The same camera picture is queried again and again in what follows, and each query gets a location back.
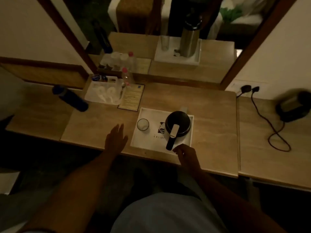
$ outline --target plug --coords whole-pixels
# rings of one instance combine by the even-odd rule
[[[244,85],[241,87],[241,92],[242,94],[250,92],[252,90],[252,86],[251,85]]]
[[[253,92],[253,93],[258,92],[258,91],[259,91],[259,88],[260,88],[260,87],[254,87],[254,88],[252,89],[252,92]]]

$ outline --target power cord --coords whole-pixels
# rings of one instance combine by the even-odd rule
[[[238,96],[236,96],[236,98],[239,98],[240,96],[242,96],[244,93],[250,92],[252,90],[252,86],[251,85],[244,85],[241,87],[241,94],[239,94]]]
[[[283,151],[283,152],[290,152],[290,151],[291,151],[291,146],[290,146],[290,144],[289,144],[283,137],[281,137],[280,134],[279,134],[279,132],[281,132],[281,131],[284,129],[284,127],[285,127],[285,122],[283,122],[283,125],[282,125],[281,129],[279,129],[279,130],[277,131],[277,130],[273,127],[272,123],[271,123],[266,117],[262,116],[262,115],[259,113],[258,108],[257,108],[257,106],[256,106],[256,104],[255,104],[255,102],[254,102],[254,99],[253,99],[253,94],[254,94],[255,92],[258,92],[258,91],[259,91],[259,87],[254,87],[254,88],[252,89],[251,100],[252,100],[253,105],[255,106],[255,109],[256,109],[258,115],[259,115],[260,117],[262,117],[264,120],[266,120],[267,123],[268,123],[268,124],[270,125],[270,127],[272,128],[272,130],[274,131],[274,133],[272,133],[272,134],[268,137],[268,143],[269,143],[269,145],[272,146],[272,147],[273,147],[274,149],[276,149],[276,150]],[[288,149],[287,149],[287,150],[279,149],[279,148],[277,148],[277,147],[275,147],[274,145],[271,144],[270,139],[271,139],[271,137],[273,137],[274,135],[277,135],[279,138],[281,138],[281,140],[288,146]]]

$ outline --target power socket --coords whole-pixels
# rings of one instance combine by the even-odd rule
[[[241,87],[244,85],[251,85],[252,88],[259,86],[260,91],[263,92],[265,91],[268,87],[268,83],[263,83],[263,82],[252,82],[252,81],[244,81],[244,80],[233,80],[231,84],[227,87],[226,91],[232,91],[235,92],[236,94],[241,93]],[[244,93],[241,96],[244,97],[251,97],[252,92]]]

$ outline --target white tray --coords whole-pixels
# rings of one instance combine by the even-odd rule
[[[146,131],[140,131],[137,126],[135,126],[131,146],[168,154],[175,154],[173,151],[169,151],[166,149],[166,144],[169,139],[169,133],[165,129],[165,120],[170,113],[171,112],[162,110],[141,108],[137,121],[140,119],[148,120],[149,128]],[[190,131],[187,135],[183,137],[178,137],[175,141],[173,148],[180,144],[186,144],[188,146],[191,146],[194,116],[189,115],[189,118],[191,121]]]
[[[196,45],[196,51],[193,56],[186,58],[183,56],[174,56],[174,50],[178,50],[180,46],[180,38],[179,37],[169,37],[169,49],[166,51],[162,50],[161,45],[161,36],[158,40],[158,45],[155,50],[155,58],[154,61],[158,62],[167,62],[167,63],[176,63],[183,65],[199,65],[201,59],[201,41],[199,39]]]
[[[126,87],[122,88],[123,79],[113,76],[107,76],[107,78],[108,80],[112,78],[117,81],[115,83],[91,81],[84,99],[92,102],[119,105],[123,99],[123,95],[126,90]],[[114,88],[113,94],[106,93],[109,88]]]

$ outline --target wooden desk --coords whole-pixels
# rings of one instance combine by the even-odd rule
[[[30,84],[24,95],[23,104],[6,130],[59,141],[73,107],[53,95],[51,86]]]
[[[236,59],[234,42],[202,40],[199,66],[154,61],[159,36],[111,32],[109,41],[114,51],[134,52],[139,58],[152,59],[148,75],[220,83]]]
[[[275,128],[282,122],[275,113],[274,101],[255,99],[259,112],[267,117]],[[239,174],[277,183],[311,188],[311,114],[286,123],[280,133],[291,145],[292,151],[281,152],[267,141],[273,133],[265,120],[260,118],[250,98],[239,98]],[[286,145],[273,136],[271,142],[281,149]]]
[[[161,83],[145,85],[140,107],[173,112],[187,106],[188,113],[194,115],[192,147],[196,149],[201,168],[229,176],[238,175],[234,93]],[[117,109],[115,105],[90,102],[86,112],[73,111],[61,141],[103,149],[110,130],[117,123],[124,123],[124,133],[129,136],[129,141],[123,153],[179,164],[177,155],[130,147],[138,114]]]

